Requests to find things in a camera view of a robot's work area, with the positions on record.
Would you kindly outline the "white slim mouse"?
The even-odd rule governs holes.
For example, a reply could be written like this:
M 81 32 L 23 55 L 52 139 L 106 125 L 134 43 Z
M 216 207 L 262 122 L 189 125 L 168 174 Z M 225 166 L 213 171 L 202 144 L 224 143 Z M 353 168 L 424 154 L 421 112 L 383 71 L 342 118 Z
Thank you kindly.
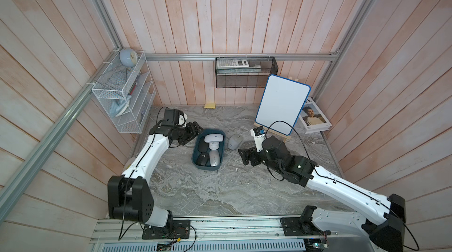
M 208 134 L 204 137 L 206 143 L 221 143 L 224 141 L 224 136 L 222 134 Z

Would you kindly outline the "teal plastic storage box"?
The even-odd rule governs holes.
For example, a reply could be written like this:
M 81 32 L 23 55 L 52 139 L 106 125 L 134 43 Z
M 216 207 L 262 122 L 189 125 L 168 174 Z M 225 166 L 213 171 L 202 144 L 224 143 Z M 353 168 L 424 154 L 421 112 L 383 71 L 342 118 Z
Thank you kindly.
M 204 137 L 208 134 L 222 134 L 224 136 L 224 141 L 222 141 L 220 143 L 220 148 L 218 149 L 219 153 L 220 153 L 220 159 L 221 159 L 221 163 L 219 166 L 217 167 L 211 167 L 210 163 L 208 163 L 206 166 L 198 166 L 196 165 L 196 160 L 197 157 L 199 156 L 200 153 L 202 152 L 207 152 L 209 154 L 209 152 L 211 151 L 209 149 L 208 143 L 206 143 L 204 141 Z M 193 149 L 193 154 L 192 154 L 192 162 L 194 164 L 194 166 L 200 170 L 206 170 L 206 171 L 216 171 L 219 170 L 222 162 L 223 162 L 223 157 L 224 157 L 224 149 L 226 146 L 226 134 L 220 130 L 220 129 L 213 129 L 213 128 L 206 128 L 196 139 L 195 142 L 195 146 Z

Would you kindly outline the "black Lecoo mouse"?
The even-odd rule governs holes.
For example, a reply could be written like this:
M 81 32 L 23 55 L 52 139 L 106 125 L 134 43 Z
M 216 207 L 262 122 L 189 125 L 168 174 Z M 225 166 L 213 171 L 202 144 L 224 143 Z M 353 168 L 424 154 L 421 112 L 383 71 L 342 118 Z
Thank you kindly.
M 199 154 L 196 160 L 196 165 L 206 166 L 210 162 L 210 156 L 207 152 L 202 152 Z

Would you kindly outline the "silver slim mouse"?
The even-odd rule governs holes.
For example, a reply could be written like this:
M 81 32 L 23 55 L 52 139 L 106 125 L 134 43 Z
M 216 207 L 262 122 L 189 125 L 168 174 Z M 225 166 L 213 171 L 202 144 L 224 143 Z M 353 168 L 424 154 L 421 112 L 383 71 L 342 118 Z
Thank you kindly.
M 210 166 L 211 167 L 217 167 L 221 163 L 220 159 L 220 153 L 218 150 L 211 150 L 209 152 L 209 158 L 210 158 Z

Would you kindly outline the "white beige round mouse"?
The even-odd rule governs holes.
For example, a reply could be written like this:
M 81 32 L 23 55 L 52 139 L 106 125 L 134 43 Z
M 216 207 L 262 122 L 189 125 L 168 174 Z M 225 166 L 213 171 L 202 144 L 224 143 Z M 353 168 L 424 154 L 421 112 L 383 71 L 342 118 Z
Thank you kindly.
M 229 150 L 236 150 L 240 147 L 240 145 L 242 144 L 244 138 L 242 135 L 240 134 L 233 134 L 229 139 L 228 139 L 228 149 Z

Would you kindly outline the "white ribbed Lecoo mouse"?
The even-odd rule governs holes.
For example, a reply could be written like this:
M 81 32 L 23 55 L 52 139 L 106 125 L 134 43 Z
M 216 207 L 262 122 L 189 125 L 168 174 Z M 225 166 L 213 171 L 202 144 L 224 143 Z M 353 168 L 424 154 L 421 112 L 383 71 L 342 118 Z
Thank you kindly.
M 219 141 L 209 142 L 208 146 L 210 150 L 218 150 L 220 148 L 220 142 Z

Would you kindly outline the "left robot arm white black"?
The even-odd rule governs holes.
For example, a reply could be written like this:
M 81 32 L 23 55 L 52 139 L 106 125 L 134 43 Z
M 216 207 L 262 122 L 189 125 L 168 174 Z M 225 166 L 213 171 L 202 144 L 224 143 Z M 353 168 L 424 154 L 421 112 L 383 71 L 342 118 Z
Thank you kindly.
M 188 122 L 183 111 L 165 109 L 163 119 L 149 131 L 148 139 L 129 168 L 120 176 L 112 176 L 107 184 L 108 214 L 111 219 L 136 221 L 151 227 L 171 227 L 170 211 L 157 207 L 149 189 L 151 176 L 172 142 L 184 146 L 204 129 L 195 121 Z

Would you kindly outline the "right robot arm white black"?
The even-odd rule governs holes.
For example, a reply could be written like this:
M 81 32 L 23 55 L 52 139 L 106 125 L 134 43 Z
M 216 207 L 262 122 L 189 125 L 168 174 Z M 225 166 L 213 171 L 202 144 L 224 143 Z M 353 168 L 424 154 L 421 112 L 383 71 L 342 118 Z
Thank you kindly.
M 341 232 L 369 239 L 387 252 L 404 250 L 406 201 L 397 194 L 385 196 L 367 191 L 329 172 L 308 157 L 292 155 L 276 137 L 255 139 L 255 147 L 241 148 L 244 165 L 263 164 L 282 179 L 321 193 L 352 208 L 352 212 L 306 206 L 300 217 L 285 217 L 281 225 L 286 236 L 320 236 Z

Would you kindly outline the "yellow sticky note pad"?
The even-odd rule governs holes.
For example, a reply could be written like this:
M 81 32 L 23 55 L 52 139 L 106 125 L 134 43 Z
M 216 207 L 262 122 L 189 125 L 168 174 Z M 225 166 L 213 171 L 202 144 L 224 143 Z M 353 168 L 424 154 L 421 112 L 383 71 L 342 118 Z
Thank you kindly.
M 204 108 L 206 108 L 206 109 L 215 109 L 216 108 L 216 104 L 215 103 L 206 103 L 204 105 Z

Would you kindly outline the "magazine with portrait cover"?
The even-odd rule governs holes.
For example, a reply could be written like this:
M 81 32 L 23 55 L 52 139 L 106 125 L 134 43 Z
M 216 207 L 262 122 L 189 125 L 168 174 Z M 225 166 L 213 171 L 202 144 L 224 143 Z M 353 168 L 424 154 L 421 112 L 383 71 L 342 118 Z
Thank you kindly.
M 332 127 L 330 121 L 311 97 L 306 99 L 299 114 L 299 119 L 305 134 L 325 132 Z

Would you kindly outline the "blue framed whiteboard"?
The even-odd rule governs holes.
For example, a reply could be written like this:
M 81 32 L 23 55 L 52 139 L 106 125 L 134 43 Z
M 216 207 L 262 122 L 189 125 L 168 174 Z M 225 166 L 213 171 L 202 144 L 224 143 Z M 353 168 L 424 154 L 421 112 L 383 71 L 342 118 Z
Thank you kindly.
M 311 87 L 277 75 L 270 75 L 255 122 L 288 136 L 311 92 Z

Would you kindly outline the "white tape roll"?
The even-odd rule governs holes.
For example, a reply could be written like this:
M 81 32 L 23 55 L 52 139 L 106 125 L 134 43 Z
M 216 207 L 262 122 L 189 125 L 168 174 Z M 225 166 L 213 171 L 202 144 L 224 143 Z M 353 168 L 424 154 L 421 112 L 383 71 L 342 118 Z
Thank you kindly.
M 125 171 L 127 168 L 129 168 L 129 166 L 132 165 L 133 162 L 134 162 L 135 160 L 136 160 L 135 157 L 130 158 L 130 159 L 126 162 L 126 164 L 124 165 L 123 171 Z

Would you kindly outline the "white calculator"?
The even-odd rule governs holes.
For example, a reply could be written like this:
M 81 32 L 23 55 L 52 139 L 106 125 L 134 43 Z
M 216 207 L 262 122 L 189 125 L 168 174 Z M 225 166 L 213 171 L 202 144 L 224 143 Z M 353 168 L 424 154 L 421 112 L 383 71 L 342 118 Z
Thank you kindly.
M 249 67 L 248 61 L 243 59 L 220 59 L 216 61 L 216 65 L 218 69 L 237 69 Z

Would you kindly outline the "white iron on shelf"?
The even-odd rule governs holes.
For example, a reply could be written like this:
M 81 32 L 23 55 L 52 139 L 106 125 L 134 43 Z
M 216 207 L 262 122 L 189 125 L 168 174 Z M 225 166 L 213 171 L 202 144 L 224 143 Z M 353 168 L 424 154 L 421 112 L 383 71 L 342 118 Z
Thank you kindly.
M 128 108 L 132 95 L 128 95 L 125 99 L 114 100 L 109 110 L 110 118 L 121 116 Z

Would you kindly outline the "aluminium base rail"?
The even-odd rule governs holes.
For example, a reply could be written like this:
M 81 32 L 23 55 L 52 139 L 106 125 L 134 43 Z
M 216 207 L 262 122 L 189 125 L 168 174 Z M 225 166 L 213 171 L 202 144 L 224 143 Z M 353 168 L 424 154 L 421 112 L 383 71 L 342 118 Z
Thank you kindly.
M 197 235 L 200 240 L 270 239 L 272 237 L 323 236 L 366 237 L 361 228 L 366 218 L 357 212 L 337 212 L 318 208 L 311 217 L 287 216 L 210 216 L 174 217 L 173 226 L 162 229 L 163 239 Z

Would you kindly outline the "black mesh wall basket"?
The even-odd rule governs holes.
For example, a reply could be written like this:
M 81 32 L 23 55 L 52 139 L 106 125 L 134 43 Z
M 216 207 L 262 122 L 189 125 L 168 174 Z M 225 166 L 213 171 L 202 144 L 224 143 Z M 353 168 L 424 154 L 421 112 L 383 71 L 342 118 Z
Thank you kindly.
M 248 68 L 218 69 L 220 59 L 243 59 Z M 268 78 L 278 74 L 278 64 L 274 57 L 217 57 L 215 59 L 216 88 L 264 88 Z

